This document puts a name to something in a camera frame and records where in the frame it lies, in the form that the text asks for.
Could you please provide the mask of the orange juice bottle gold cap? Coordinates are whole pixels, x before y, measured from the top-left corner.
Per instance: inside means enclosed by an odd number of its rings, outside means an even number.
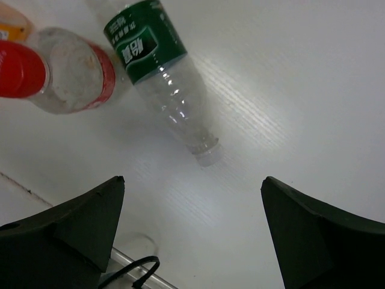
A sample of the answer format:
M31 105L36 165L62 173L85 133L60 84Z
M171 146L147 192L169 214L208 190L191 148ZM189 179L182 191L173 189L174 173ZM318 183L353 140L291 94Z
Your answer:
M25 42L33 31L34 25L24 14L1 1L1 40Z

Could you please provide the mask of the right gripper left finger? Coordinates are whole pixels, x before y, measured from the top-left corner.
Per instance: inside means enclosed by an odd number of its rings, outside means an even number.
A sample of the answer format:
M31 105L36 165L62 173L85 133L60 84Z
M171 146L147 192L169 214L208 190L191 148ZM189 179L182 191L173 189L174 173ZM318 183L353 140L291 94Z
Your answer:
M1 226L1 288L96 288L125 195L115 176L41 213Z

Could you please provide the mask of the clear bottle red cap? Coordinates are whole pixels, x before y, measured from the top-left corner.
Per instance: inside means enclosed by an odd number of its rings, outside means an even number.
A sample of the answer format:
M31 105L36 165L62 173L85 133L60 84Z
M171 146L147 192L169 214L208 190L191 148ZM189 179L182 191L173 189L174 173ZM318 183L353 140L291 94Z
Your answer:
M71 114L107 103L118 87L110 52L64 28L44 28L25 44L1 41L2 98Z

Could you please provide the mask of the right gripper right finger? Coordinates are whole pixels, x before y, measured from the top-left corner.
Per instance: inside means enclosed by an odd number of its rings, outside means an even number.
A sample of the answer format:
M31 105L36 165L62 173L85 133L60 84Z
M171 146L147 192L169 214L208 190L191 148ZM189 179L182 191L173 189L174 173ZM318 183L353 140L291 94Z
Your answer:
M384 288L384 224L271 176L261 187L285 288Z

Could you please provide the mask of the clear bottle dark green label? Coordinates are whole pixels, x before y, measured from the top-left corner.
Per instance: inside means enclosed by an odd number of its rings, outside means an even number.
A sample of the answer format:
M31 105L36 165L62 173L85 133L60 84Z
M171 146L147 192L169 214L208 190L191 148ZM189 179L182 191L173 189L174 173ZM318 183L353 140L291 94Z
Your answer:
M146 104L202 167L221 158L202 76L161 1L95 1L94 12Z

